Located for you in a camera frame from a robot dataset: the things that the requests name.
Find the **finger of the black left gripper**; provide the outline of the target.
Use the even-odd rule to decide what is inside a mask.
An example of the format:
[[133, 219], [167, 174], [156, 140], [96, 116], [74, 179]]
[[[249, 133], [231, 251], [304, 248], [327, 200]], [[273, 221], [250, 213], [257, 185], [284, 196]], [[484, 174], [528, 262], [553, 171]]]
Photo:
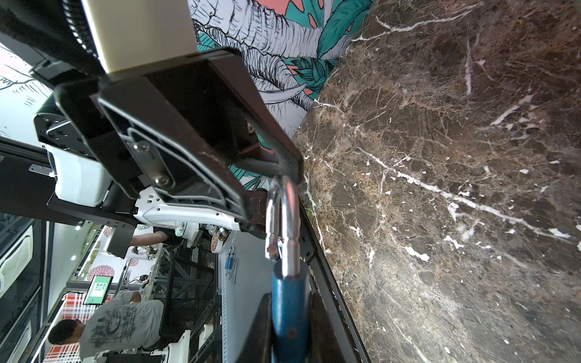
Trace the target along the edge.
[[303, 179], [304, 160], [267, 109], [235, 48], [215, 48], [64, 83], [55, 100], [128, 198], [257, 219], [231, 168]]

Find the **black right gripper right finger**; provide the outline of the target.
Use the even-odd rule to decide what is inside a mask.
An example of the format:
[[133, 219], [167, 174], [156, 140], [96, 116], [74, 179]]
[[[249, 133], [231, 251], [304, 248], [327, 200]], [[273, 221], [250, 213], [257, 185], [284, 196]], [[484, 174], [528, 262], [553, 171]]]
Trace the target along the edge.
[[322, 297], [310, 296], [310, 352], [308, 362], [345, 363]]

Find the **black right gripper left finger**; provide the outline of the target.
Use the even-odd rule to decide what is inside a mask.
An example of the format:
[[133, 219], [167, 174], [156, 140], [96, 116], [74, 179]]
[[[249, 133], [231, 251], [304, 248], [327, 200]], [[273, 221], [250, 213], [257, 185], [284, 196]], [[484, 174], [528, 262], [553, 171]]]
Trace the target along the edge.
[[272, 361], [272, 309], [261, 305], [245, 344], [237, 358], [238, 363], [270, 363]]

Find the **blue padlock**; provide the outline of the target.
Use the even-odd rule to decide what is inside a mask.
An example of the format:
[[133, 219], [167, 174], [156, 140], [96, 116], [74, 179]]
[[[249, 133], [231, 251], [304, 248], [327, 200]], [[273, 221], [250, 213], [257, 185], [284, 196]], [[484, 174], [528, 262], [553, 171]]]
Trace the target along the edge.
[[300, 203], [288, 176], [275, 177], [266, 206], [266, 252], [279, 260], [272, 272], [273, 355], [276, 362], [305, 362], [310, 335], [308, 268], [300, 259]]

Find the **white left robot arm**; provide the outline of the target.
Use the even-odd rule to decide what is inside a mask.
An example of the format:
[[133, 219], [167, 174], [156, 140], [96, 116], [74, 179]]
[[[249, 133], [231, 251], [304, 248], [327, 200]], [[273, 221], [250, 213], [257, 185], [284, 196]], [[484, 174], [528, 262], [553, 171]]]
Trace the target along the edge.
[[278, 231], [280, 191], [241, 175], [302, 179], [290, 128], [312, 102], [285, 60], [316, 52], [313, 30], [261, 1], [3, 1], [1, 33], [46, 57], [53, 209]]

